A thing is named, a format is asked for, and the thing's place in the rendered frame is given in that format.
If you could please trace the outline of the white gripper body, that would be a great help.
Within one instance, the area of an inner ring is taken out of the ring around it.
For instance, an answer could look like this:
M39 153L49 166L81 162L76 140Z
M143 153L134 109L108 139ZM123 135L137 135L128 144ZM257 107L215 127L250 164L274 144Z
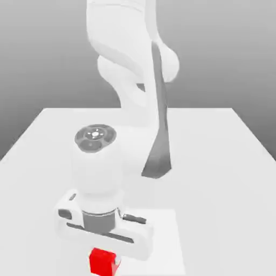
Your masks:
M106 234L96 234L81 229L63 218L54 219L54 229L63 239L70 240L90 248L113 252L138 260L147 260L153 250L153 232L151 224L131 222L116 218L116 227Z

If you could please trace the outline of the small red cube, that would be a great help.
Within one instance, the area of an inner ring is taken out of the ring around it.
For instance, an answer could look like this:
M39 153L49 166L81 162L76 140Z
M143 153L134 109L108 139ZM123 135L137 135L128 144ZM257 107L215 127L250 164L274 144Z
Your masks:
M89 255L89 265L92 274L98 276L115 276L111 263L117 255L113 252L94 248Z

